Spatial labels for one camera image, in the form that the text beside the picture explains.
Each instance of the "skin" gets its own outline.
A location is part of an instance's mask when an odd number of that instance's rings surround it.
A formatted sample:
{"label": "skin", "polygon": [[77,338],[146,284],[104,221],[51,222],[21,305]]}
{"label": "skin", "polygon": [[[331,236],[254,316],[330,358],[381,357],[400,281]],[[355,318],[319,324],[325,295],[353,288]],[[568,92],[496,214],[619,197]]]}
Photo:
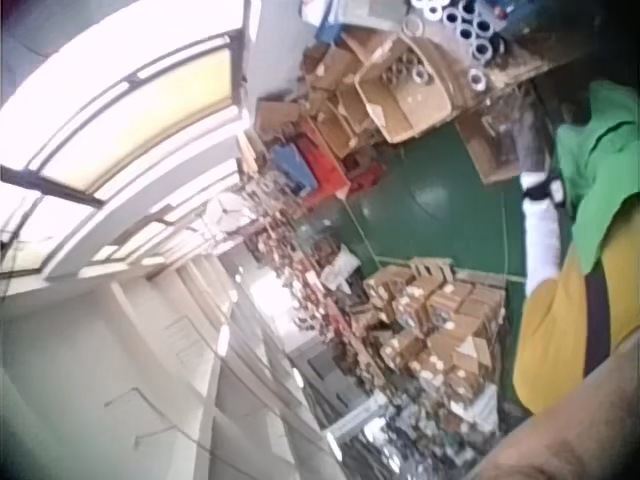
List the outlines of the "skin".
{"label": "skin", "polygon": [[640,342],[506,437],[466,480],[608,479],[640,447]]}

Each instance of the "open cardboard box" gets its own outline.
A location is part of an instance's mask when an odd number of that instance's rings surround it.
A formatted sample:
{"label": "open cardboard box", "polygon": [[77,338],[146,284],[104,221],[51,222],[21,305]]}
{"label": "open cardboard box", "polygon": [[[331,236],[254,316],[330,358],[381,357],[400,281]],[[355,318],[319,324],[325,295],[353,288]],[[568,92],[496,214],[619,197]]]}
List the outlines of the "open cardboard box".
{"label": "open cardboard box", "polygon": [[[390,87],[382,73],[407,50],[413,50],[429,72],[426,85],[405,77]],[[426,38],[396,35],[362,67],[355,85],[369,115],[389,143],[403,142],[450,120],[462,105],[439,49]]]}
{"label": "open cardboard box", "polygon": [[336,95],[338,97],[338,112],[347,119],[349,126],[355,133],[361,133],[369,128],[377,128],[354,84],[343,85],[338,89]]}
{"label": "open cardboard box", "polygon": [[344,158],[359,145],[358,136],[353,132],[347,120],[338,112],[338,100],[329,98],[320,107],[316,126],[331,151],[338,158]]}

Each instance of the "metal frame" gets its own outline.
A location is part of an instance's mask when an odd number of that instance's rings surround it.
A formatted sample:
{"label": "metal frame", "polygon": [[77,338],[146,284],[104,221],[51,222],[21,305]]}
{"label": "metal frame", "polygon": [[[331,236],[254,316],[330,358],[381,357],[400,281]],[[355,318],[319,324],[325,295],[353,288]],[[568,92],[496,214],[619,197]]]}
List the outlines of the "metal frame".
{"label": "metal frame", "polygon": [[[114,105],[116,102],[118,102],[119,100],[121,100],[122,98],[124,98],[124,96],[128,95],[129,93],[135,91],[137,88],[140,88],[143,85],[148,84],[149,82],[152,82],[153,80],[155,80],[156,78],[158,78],[159,76],[167,73],[168,71],[177,68],[181,65],[184,65],[186,63],[189,63],[197,58],[200,58],[202,56],[205,55],[209,55],[212,52],[215,52],[217,50],[220,49],[228,49],[230,51],[231,54],[231,105],[236,105],[238,107],[239,110],[242,109],[242,71],[243,71],[243,46],[244,46],[244,30],[245,30],[245,26],[246,24],[243,24],[243,26],[239,29],[235,29],[235,30],[231,30],[228,32],[224,32],[224,33],[220,33],[220,34],[216,34],[216,35],[212,35],[203,39],[200,39],[196,42],[191,42],[187,45],[183,45],[180,48],[177,48],[175,50],[172,50],[171,52],[168,52],[160,57],[155,58],[153,61],[148,62],[144,65],[142,65],[141,67],[137,68],[136,70],[134,70],[133,72],[131,72],[130,74],[126,75],[125,77],[119,79],[118,81],[114,82],[113,84],[109,85],[109,87],[105,88],[103,91],[101,91],[98,95],[96,95],[95,97],[93,97],[84,107],[82,107],[80,110],[78,110],[71,118],[69,118],[64,124],[62,124],[49,138],[49,140],[47,140],[37,151],[36,153],[33,155],[33,157],[27,162],[25,168],[23,170],[15,170],[15,169],[11,169],[9,167],[5,167],[5,166],[0,166],[1,167],[1,176],[2,176],[2,181],[18,186],[18,187],[22,187],[22,188],[26,188],[29,190],[37,190],[39,192],[41,192],[43,195],[48,195],[48,196],[54,196],[54,197],[58,197],[64,200],[68,200],[74,203],[80,203],[83,205],[88,205],[92,208],[94,208],[94,214],[97,210],[99,210],[101,207],[103,207],[107,201],[105,200],[101,200],[97,197],[95,197],[94,195],[69,187],[68,185],[64,185],[63,183],[60,183],[58,181],[55,180],[51,180],[48,179],[44,176],[42,176],[40,174],[40,172],[42,172],[42,170],[49,164],[49,162],[55,157],[56,153],[58,153],[60,151],[60,149],[62,149],[69,141],[71,141],[71,139],[78,133],[80,132],[83,128],[85,128],[91,121],[95,120],[100,114],[102,114],[104,111],[106,111],[108,108],[110,108],[112,105]],[[180,59],[175,63],[171,63],[169,65],[166,66],[166,68],[163,68],[162,70],[159,70],[158,72],[155,72],[153,75],[150,75],[149,77],[146,77],[144,79],[140,79],[138,77],[138,73],[150,66],[153,66],[154,64],[156,64],[159,61],[162,61],[164,59],[170,58],[176,54],[179,54],[182,51],[188,50],[190,48],[193,48],[197,45],[201,45],[203,43],[206,42],[210,42],[212,40],[218,39],[218,38],[228,38],[228,42],[222,44],[222,45],[216,45],[210,49],[207,50],[203,50],[201,52],[197,52],[194,55],[191,55],[189,57],[186,57],[184,59]],[[129,84],[129,88],[126,89],[125,91],[123,91],[122,93],[120,93],[119,95],[115,96],[113,99],[111,99],[109,102],[105,103],[104,105],[102,105],[99,109],[97,109],[95,112],[93,112],[90,116],[87,117],[87,119],[85,119],[82,123],[80,123],[76,128],[74,128],[65,138],[61,139],[61,141],[55,145],[54,148],[52,148],[51,152],[49,152],[46,156],[45,159],[43,159],[38,168],[37,169],[29,169],[29,166],[33,164],[34,160],[36,158],[38,158],[38,156],[46,149],[48,148],[53,140],[55,139],[55,137],[57,135],[60,134],[60,132],[74,119],[77,117],[77,115],[79,115],[82,111],[84,111],[86,108],[88,108],[92,103],[94,103],[95,101],[97,101],[98,99],[100,99],[103,95],[105,95],[106,93],[108,93],[111,89],[113,89],[116,85],[122,83],[122,82],[127,82]],[[91,188],[89,189],[89,191],[97,191],[97,189],[99,189],[102,185],[104,185],[106,182],[108,182],[109,180],[111,180],[112,178],[114,178],[115,176],[117,176],[119,173],[122,172],[122,170],[124,168],[126,168],[128,165],[130,165],[132,162],[129,162],[126,165],[122,165],[120,166],[120,168],[114,169],[113,171],[110,172],[110,174],[108,175],[108,178],[103,178],[101,179],[100,182],[96,182],[94,185],[91,186]],[[22,229],[22,227],[24,226],[24,224],[27,222],[27,220],[29,219],[29,217],[31,216],[31,214],[33,213],[33,211],[35,210],[35,207],[37,207],[37,205],[39,205],[39,203],[42,201],[42,198],[37,199],[36,201],[34,201],[33,205],[23,214],[20,222],[18,223],[18,225],[16,226],[15,230],[11,233],[10,237],[9,237],[9,241],[3,244],[3,248],[2,248],[2,258],[0,258],[0,262],[4,261],[4,258],[7,256],[8,252],[11,251],[11,249],[14,247],[15,242],[20,234],[20,230]],[[40,266],[36,269],[29,269],[29,270],[19,270],[19,271],[6,271],[6,272],[0,272],[0,278],[11,278],[14,276],[24,276],[24,275],[30,275],[30,274],[34,274],[34,273],[38,273],[41,272],[47,265],[47,263],[57,254],[59,253],[60,249],[62,248],[62,245],[69,239],[71,238],[88,220],[89,218],[92,216],[92,214],[88,215],[87,218],[85,220],[83,220],[82,222],[80,222],[71,232],[69,232],[68,235],[66,235],[63,239],[61,239],[61,241],[59,242],[59,244],[54,247],[54,249],[49,252],[49,254],[46,255],[46,257],[43,259],[42,263],[40,264]],[[170,222],[166,222],[164,219],[160,220],[160,223],[164,223],[164,224],[170,224]],[[99,263],[108,263],[110,260],[106,259],[105,261],[99,262]]]}

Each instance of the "wooden pallet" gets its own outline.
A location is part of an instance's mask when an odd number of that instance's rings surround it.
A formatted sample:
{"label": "wooden pallet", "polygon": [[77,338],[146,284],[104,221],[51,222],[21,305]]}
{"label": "wooden pallet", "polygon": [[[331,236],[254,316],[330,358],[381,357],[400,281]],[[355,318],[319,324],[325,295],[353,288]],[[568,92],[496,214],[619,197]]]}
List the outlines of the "wooden pallet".
{"label": "wooden pallet", "polygon": [[409,267],[416,277],[436,277],[453,282],[453,260],[450,258],[415,257],[409,261]]}

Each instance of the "white tape roll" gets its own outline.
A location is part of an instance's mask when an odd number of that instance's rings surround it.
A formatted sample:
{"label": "white tape roll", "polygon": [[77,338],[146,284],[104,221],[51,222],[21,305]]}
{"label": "white tape roll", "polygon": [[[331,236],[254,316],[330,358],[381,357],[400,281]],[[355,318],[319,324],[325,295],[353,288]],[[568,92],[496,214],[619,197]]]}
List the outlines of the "white tape roll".
{"label": "white tape roll", "polygon": [[423,8],[424,18],[431,22],[442,20],[442,6],[437,1],[429,1]]}
{"label": "white tape roll", "polygon": [[402,31],[409,37],[421,37],[424,33],[424,23],[415,13],[410,13],[402,22]]}
{"label": "white tape roll", "polygon": [[442,23],[449,28],[457,28],[460,24],[460,12],[454,7],[447,7],[442,11]]}
{"label": "white tape roll", "polygon": [[489,38],[493,35],[493,25],[485,18],[475,18],[473,20],[473,29],[478,37]]}
{"label": "white tape roll", "polygon": [[424,65],[416,65],[413,67],[413,70],[411,70],[411,78],[413,78],[413,81],[418,85],[426,85],[429,83],[431,75],[429,75]]}
{"label": "white tape roll", "polygon": [[458,4],[458,11],[460,12],[460,16],[469,22],[477,15],[476,4],[469,0],[460,2]]}
{"label": "white tape roll", "polygon": [[480,70],[472,68],[469,70],[469,83],[471,84],[471,88],[473,88],[476,92],[484,92],[487,89],[487,77],[484,76]]}
{"label": "white tape roll", "polygon": [[471,57],[482,65],[491,60],[491,57],[493,57],[493,47],[489,43],[489,40],[476,38],[473,42]]}
{"label": "white tape roll", "polygon": [[476,31],[471,25],[461,23],[456,29],[456,36],[463,42],[473,44],[473,41],[476,39]]}

